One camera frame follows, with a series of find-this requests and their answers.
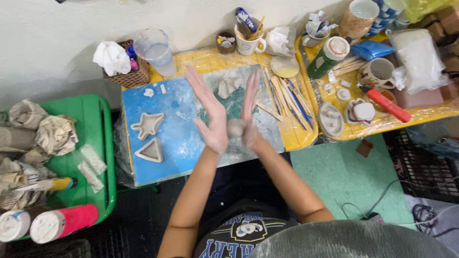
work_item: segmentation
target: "hand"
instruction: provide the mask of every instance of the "hand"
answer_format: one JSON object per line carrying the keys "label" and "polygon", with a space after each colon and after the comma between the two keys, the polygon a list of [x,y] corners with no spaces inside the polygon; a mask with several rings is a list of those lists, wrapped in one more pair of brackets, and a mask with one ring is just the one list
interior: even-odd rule
{"label": "hand", "polygon": [[253,123],[253,109],[257,104],[257,86],[260,80],[260,70],[257,70],[249,76],[244,93],[244,101],[241,109],[241,119],[246,122],[246,130],[242,136],[242,142],[251,150],[254,150],[254,144],[262,138],[258,128]]}
{"label": "hand", "polygon": [[192,66],[187,66],[187,69],[185,78],[209,116],[209,127],[198,118],[194,118],[193,122],[206,145],[214,152],[222,154],[228,147],[226,109],[213,95],[196,69]]}

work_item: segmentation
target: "green bottle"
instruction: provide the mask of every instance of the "green bottle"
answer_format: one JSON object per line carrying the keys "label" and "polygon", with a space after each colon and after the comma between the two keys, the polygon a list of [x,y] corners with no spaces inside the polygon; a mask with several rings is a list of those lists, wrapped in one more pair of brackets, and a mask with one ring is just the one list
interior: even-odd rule
{"label": "green bottle", "polygon": [[349,43],[344,38],[335,36],[327,39],[308,65],[308,76],[313,79],[324,77],[349,53],[349,50]]}

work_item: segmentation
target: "clear plastic cup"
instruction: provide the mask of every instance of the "clear plastic cup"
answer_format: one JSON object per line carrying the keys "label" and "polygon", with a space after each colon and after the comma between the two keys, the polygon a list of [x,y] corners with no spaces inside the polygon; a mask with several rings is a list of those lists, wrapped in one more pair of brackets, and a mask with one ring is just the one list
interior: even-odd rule
{"label": "clear plastic cup", "polygon": [[146,29],[134,40],[135,53],[149,62],[162,76],[175,75],[176,64],[169,37],[159,29]]}

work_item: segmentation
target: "green floor mat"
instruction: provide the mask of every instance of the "green floor mat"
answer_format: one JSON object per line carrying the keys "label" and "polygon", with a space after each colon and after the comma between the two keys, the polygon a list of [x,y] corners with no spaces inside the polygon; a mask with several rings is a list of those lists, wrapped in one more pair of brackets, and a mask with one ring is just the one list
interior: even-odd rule
{"label": "green floor mat", "polygon": [[[387,185],[398,179],[382,135],[365,139],[374,144],[368,158],[355,151],[361,142],[358,139],[291,152],[295,171],[320,196],[336,219],[346,219],[340,208],[346,202],[368,212]],[[344,210],[350,219],[362,217],[352,205],[345,205]],[[386,223],[413,222],[399,183],[392,184],[373,211],[381,214]]]}

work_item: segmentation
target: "green container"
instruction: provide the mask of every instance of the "green container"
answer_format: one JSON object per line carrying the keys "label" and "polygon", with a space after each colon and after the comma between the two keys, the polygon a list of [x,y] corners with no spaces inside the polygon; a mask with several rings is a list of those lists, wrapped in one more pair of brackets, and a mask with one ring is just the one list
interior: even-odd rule
{"label": "green container", "polygon": [[349,43],[342,37],[327,39],[315,58],[308,65],[308,76],[320,79],[343,59],[350,50]]}
{"label": "green container", "polygon": [[58,177],[77,178],[78,185],[71,189],[55,191],[48,199],[48,203],[61,203],[66,207],[94,204],[99,211],[96,224],[102,222],[112,213],[116,202],[112,117],[108,102],[97,95],[80,95],[45,102],[40,106],[50,115],[67,115],[77,120],[75,130],[78,143],[74,151],[89,143],[107,164],[107,170],[98,176],[105,187],[95,194],[78,170],[77,165],[81,160],[76,158],[73,152],[63,156],[52,156],[45,166]]}

